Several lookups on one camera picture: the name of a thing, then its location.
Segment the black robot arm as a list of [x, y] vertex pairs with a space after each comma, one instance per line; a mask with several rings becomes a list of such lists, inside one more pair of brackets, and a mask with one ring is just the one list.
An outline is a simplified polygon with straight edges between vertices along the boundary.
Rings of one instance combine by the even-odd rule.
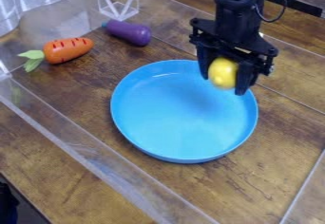
[[201, 75], [209, 79], [213, 60], [238, 64], [236, 94], [242, 96], [260, 75], [269, 75], [279, 49], [260, 35], [264, 0], [214, 0], [213, 20], [193, 18], [189, 41], [196, 45]]

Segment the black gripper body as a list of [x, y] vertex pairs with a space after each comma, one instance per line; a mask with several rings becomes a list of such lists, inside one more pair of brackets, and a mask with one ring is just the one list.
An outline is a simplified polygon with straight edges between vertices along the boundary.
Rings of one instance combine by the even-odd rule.
[[260, 35], [264, 0], [214, 0], [216, 18], [193, 18], [189, 41], [216, 49], [216, 55], [241, 63], [251, 61], [263, 66], [268, 75], [273, 69], [273, 58], [279, 49]]

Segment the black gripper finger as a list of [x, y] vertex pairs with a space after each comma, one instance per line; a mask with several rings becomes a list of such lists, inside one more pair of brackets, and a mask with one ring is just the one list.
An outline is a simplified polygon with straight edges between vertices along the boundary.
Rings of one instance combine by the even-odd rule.
[[216, 49], [210, 47], [205, 47], [204, 45], [197, 46], [197, 58], [201, 75], [205, 80], [209, 79], [209, 68], [216, 59]]
[[242, 61], [238, 64], [236, 94], [242, 96], [248, 89], [256, 84], [260, 74], [263, 73], [263, 66], [251, 61]]

